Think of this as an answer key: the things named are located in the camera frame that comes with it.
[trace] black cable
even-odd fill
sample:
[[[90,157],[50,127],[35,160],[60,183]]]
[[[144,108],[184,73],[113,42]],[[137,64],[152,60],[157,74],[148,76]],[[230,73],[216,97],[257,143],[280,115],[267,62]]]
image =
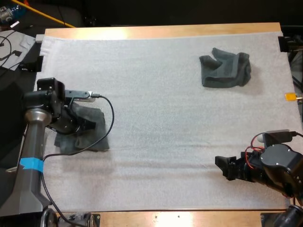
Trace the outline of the black cable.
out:
[[[298,132],[295,132],[296,133],[296,135],[297,136],[301,136],[301,137],[303,137],[303,135],[302,134],[300,134],[300,133],[298,133]]]
[[[49,154],[49,155],[46,155],[46,156],[43,157],[43,159],[42,159],[43,161],[45,161],[48,157],[53,157],[53,156],[73,156],[73,155],[77,155],[77,154],[79,154],[79,153],[81,153],[81,152],[83,152],[83,151],[85,151],[85,150],[87,150],[87,149],[89,149],[89,148],[95,146],[97,143],[99,143],[101,140],[103,140],[103,139],[110,133],[110,131],[111,131],[112,128],[113,128],[114,120],[115,120],[114,108],[113,108],[111,102],[110,102],[106,97],[104,97],[104,96],[99,96],[99,98],[105,99],[105,100],[108,102],[108,104],[110,105],[110,108],[111,108],[111,111],[112,111],[112,116],[113,116],[113,118],[112,118],[112,122],[111,122],[111,124],[110,124],[110,127],[109,127],[107,133],[106,133],[103,137],[101,137],[100,139],[98,139],[96,142],[92,143],[91,145],[89,145],[88,147],[86,147],[86,148],[84,148],[84,149],[82,149],[82,150],[79,150],[79,151],[76,151],[76,152],[73,152],[73,153],[70,153],[70,154],[61,154],[61,153]]]
[[[0,78],[4,76],[5,73],[8,72],[8,70],[10,70],[11,68],[13,68],[14,66],[20,64],[21,62],[18,62],[17,64],[14,64],[13,66],[9,67],[8,69],[6,69],[1,75],[0,75]]]
[[[3,38],[3,40],[2,40],[1,43],[0,43],[0,45],[4,42],[4,40],[7,40],[8,43],[9,43],[9,54],[11,54],[11,42],[10,42],[10,40],[8,39],[8,36],[6,36],[6,37],[0,36],[0,38]],[[6,58],[6,60],[0,65],[1,67],[8,61],[8,59],[9,59],[10,56],[8,56],[8,57]]]
[[[63,21],[63,23],[64,23],[64,27],[66,27],[65,21],[64,21],[64,18],[63,18],[63,15],[62,15],[61,10],[60,10],[60,6],[57,6],[57,7],[58,7],[59,14],[60,14],[60,16],[61,16],[61,19],[62,19],[62,21]]]
[[[45,184],[45,180],[44,180],[44,175],[43,173],[41,173],[41,180],[42,180],[42,184],[43,184],[43,187],[44,187],[44,190],[46,192],[46,195],[48,197],[48,199],[51,201],[52,205],[55,207],[55,209],[57,210],[57,212],[60,214],[60,217],[67,223],[73,225],[73,226],[80,226],[80,227],[87,227],[85,225],[82,225],[82,224],[77,224],[77,223],[74,223],[70,220],[68,220],[64,215],[63,213],[61,212],[61,210],[59,209],[59,207],[56,205],[56,203],[53,201],[51,195],[49,194],[48,190],[47,190],[47,187],[46,187],[46,184]]]
[[[79,154],[79,153],[81,153],[81,152],[83,152],[83,151],[85,151],[85,150],[87,150],[87,149],[93,147],[94,145],[96,145],[97,143],[99,143],[100,141],[102,141],[102,140],[110,133],[110,131],[111,131],[112,128],[113,128],[114,121],[115,121],[115,113],[114,113],[113,105],[111,104],[111,102],[109,101],[109,99],[107,99],[107,98],[104,97],[104,96],[98,95],[98,98],[103,98],[103,99],[105,99],[105,100],[108,102],[108,104],[110,105],[110,109],[111,109],[111,111],[112,111],[112,122],[111,122],[111,124],[110,124],[110,126],[109,126],[109,129],[108,129],[107,133],[106,133],[104,136],[102,136],[100,139],[98,139],[96,142],[92,143],[91,145],[89,145],[88,147],[86,147],[86,148],[84,148],[84,149],[82,149],[82,150],[79,150],[79,151],[76,151],[76,152],[73,152],[73,153],[70,153],[70,154],[61,154],[61,153],[60,153],[60,154],[49,154],[49,155],[46,155],[46,156],[43,157],[43,159],[42,159],[43,161],[45,161],[48,157],[53,157],[53,156],[73,156],[73,155],[77,155],[77,154]],[[87,226],[84,226],[84,225],[81,225],[81,224],[73,223],[73,222],[71,222],[70,220],[68,220],[68,219],[63,215],[63,213],[60,211],[59,207],[56,205],[56,203],[55,203],[54,200],[52,199],[52,197],[51,197],[51,195],[50,195],[50,193],[49,193],[49,191],[48,191],[48,189],[47,189],[47,187],[46,187],[45,179],[44,179],[43,173],[41,174],[41,180],[42,180],[42,185],[43,185],[43,187],[44,187],[44,190],[45,190],[45,193],[46,193],[48,199],[50,200],[50,202],[52,203],[52,205],[55,207],[55,209],[57,210],[57,212],[60,214],[61,218],[62,218],[65,222],[67,222],[67,223],[69,223],[69,224],[71,224],[71,225],[80,226],[80,227],[87,227]]]

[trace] table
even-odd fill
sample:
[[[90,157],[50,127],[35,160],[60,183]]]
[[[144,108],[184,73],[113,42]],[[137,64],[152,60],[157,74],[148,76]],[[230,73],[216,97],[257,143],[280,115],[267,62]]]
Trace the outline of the table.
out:
[[[250,23],[150,27],[56,28],[47,29],[45,35],[67,39],[122,40],[279,31],[281,31],[279,23]],[[101,212],[100,216],[102,227],[260,227],[260,214],[262,212],[264,211],[131,211]]]

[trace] wooden board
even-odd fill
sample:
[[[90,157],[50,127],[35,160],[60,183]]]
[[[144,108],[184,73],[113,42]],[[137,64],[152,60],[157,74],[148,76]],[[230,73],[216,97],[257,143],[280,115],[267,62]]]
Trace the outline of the wooden board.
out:
[[[55,28],[47,29],[45,35],[66,39],[121,40],[279,31],[281,31],[279,23],[251,23],[150,27]]]

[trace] red wire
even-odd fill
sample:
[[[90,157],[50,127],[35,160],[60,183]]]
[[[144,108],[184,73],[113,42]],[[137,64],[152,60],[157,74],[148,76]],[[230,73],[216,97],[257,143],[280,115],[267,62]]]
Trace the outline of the red wire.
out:
[[[252,167],[252,165],[250,164],[250,162],[248,161],[248,156],[247,156],[247,149],[250,148],[250,146],[248,146],[246,149],[245,149],[245,160],[246,160],[246,163],[247,165],[251,168],[251,169],[254,169],[254,167]]]

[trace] cable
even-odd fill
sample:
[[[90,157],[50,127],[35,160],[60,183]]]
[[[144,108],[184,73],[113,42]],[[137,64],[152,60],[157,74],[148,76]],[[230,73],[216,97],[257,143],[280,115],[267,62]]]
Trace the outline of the cable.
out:
[[[56,203],[53,201],[51,195],[50,195],[49,192],[48,192],[48,189],[47,189],[46,184],[45,184],[45,180],[44,180],[44,175],[43,175],[43,173],[41,173],[41,180],[42,180],[42,184],[43,184],[43,187],[44,187],[44,190],[45,190],[45,192],[46,192],[46,195],[47,195],[48,199],[51,201],[52,205],[55,207],[55,209],[57,210],[57,212],[60,214],[60,217],[61,217],[65,222],[67,222],[67,223],[69,223],[69,224],[71,224],[71,225],[73,225],[73,226],[87,227],[87,226],[85,226],[85,225],[81,225],[81,224],[74,223],[74,222],[68,220],[68,219],[63,215],[63,213],[61,212],[61,210],[59,209],[59,207],[56,205]]]
[[[82,150],[79,150],[79,151],[76,151],[76,152],[73,152],[73,153],[70,153],[70,154],[61,154],[61,153],[49,154],[49,155],[46,155],[46,156],[43,157],[43,159],[42,159],[43,161],[45,161],[48,157],[53,157],[53,156],[73,156],[73,155],[77,155],[77,154],[79,154],[79,153],[81,153],[81,152],[83,152],[83,151],[85,151],[85,150],[87,150],[87,149],[95,146],[97,143],[99,143],[101,140],[103,140],[110,133],[110,131],[113,128],[114,120],[115,120],[114,108],[113,108],[111,102],[106,97],[104,97],[104,96],[98,96],[98,97],[105,99],[108,102],[108,104],[110,105],[110,108],[111,108],[111,111],[112,111],[112,122],[111,122],[111,124],[109,126],[109,129],[108,129],[107,133],[104,136],[102,136],[100,139],[98,139],[96,142],[92,143],[91,145],[89,145],[88,147],[86,147],[86,148],[84,148]]]
[[[0,38],[3,38],[3,40],[1,41],[1,43],[0,43],[0,45],[4,42],[4,40],[7,40],[8,41],[8,43],[9,43],[9,54],[11,54],[11,42],[10,42],[10,40],[8,39],[8,37],[12,34],[12,33],[10,33],[8,36],[6,36],[6,37],[3,37],[3,36],[0,36]],[[9,55],[7,58],[6,58],[6,60],[0,65],[1,67],[8,61],[8,59],[9,59],[9,57],[10,57],[11,55]]]
[[[18,65],[18,64],[20,64],[20,63],[21,63],[21,62],[18,62],[17,64],[14,64],[13,66],[11,66],[11,67],[9,67],[8,69],[6,69],[6,70],[0,75],[0,78],[1,78],[2,76],[4,76],[4,74],[7,73],[9,69],[13,68],[14,66],[16,66],[16,65]]]
[[[303,135],[302,134],[300,134],[300,133],[298,133],[298,132],[295,132],[296,133],[296,135],[297,136],[301,136],[301,137],[303,137]]]
[[[54,17],[51,17],[50,15],[47,15],[47,14],[45,14],[45,13],[43,13],[43,12],[40,12],[39,10],[34,9],[33,7],[27,6],[26,4],[24,4],[24,3],[22,3],[22,2],[20,2],[20,1],[18,1],[18,0],[11,0],[11,1],[13,1],[14,3],[16,3],[16,4],[20,5],[20,6],[23,6],[23,7],[27,8],[27,9],[30,10],[30,11],[33,11],[33,12],[35,12],[35,13],[37,13],[37,14],[40,14],[40,15],[43,16],[43,17],[46,17],[46,18],[48,18],[48,19],[51,19],[51,20],[53,20],[53,21],[56,21],[56,22],[58,22],[58,23],[64,25],[63,21],[58,20],[58,19],[56,19],[56,18],[54,18]],[[70,24],[68,24],[68,23],[65,23],[65,24],[66,24],[67,27],[75,27],[75,26],[70,25]]]
[[[94,145],[96,145],[96,144],[99,143],[100,141],[102,141],[102,140],[110,133],[110,131],[111,131],[112,128],[113,128],[114,121],[115,121],[115,113],[114,113],[113,105],[111,104],[111,102],[109,101],[109,99],[107,99],[107,98],[104,97],[104,96],[98,95],[98,98],[103,98],[103,99],[105,99],[105,100],[108,102],[108,104],[110,105],[110,109],[111,109],[111,111],[112,111],[112,122],[111,122],[111,124],[110,124],[110,126],[109,126],[109,129],[108,129],[107,133],[106,133],[104,136],[102,136],[100,139],[98,139],[96,142],[92,143],[91,145],[89,145],[88,147],[86,147],[86,148],[84,148],[84,149],[82,149],[82,150],[79,150],[79,151],[76,151],[76,152],[73,152],[73,153],[70,153],[70,154],[49,154],[49,155],[46,155],[46,156],[43,157],[43,159],[42,159],[43,161],[45,161],[48,157],[53,157],[53,156],[73,156],[73,155],[79,154],[79,153],[81,153],[81,152],[83,152],[83,151],[85,151],[85,150],[87,150],[87,149],[93,147]],[[73,222],[71,222],[70,220],[68,220],[68,219],[63,215],[63,213],[60,211],[59,207],[56,205],[56,203],[55,203],[54,200],[52,199],[52,197],[51,197],[51,195],[50,195],[50,193],[49,193],[49,191],[48,191],[48,189],[47,189],[47,187],[46,187],[45,179],[44,179],[43,173],[41,174],[41,180],[42,180],[42,185],[43,185],[43,187],[44,187],[44,190],[45,190],[45,193],[46,193],[48,199],[50,200],[50,202],[52,203],[52,205],[55,207],[55,209],[57,210],[57,212],[60,214],[61,218],[62,218],[65,222],[67,222],[67,223],[69,223],[69,224],[71,224],[71,225],[80,226],[80,227],[87,227],[87,226],[84,226],[84,225],[81,225],[81,224],[73,223]]]
[[[248,155],[247,155],[247,149],[248,148],[251,148],[250,146],[248,146],[248,147],[246,147],[246,149],[245,149],[245,161],[246,161],[246,163],[247,163],[247,165],[251,168],[251,169],[254,169],[254,167],[252,167],[252,165],[250,164],[250,162],[249,162],[249,160],[248,160]]]
[[[66,24],[65,24],[63,15],[62,15],[61,10],[60,10],[60,6],[58,5],[57,7],[58,7],[59,14],[60,14],[60,16],[61,16],[61,19],[62,19],[62,21],[63,21],[63,23],[64,23],[64,27],[66,27]]]

